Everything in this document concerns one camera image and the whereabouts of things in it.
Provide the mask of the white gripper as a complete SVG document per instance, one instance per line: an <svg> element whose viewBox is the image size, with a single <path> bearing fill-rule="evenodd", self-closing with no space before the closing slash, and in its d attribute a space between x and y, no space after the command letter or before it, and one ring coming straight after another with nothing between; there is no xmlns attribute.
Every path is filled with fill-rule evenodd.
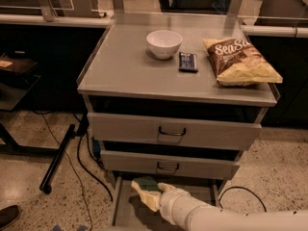
<svg viewBox="0 0 308 231"><path fill-rule="evenodd" d="M158 188L163 192L140 191L141 202L151 211L160 211L163 219L177 226L186 226L189 214L196 208L207 206L207 203L192 197L189 192L174 189L167 183L159 183Z"/></svg>

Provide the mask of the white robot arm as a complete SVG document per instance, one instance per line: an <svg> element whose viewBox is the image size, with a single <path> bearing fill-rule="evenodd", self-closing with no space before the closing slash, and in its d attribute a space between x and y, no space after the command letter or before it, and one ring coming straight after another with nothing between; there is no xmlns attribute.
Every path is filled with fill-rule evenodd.
<svg viewBox="0 0 308 231"><path fill-rule="evenodd" d="M240 214L194 198L189 192L159 183L147 188L133 181L141 201L185 231L308 231L308 211Z"/></svg>

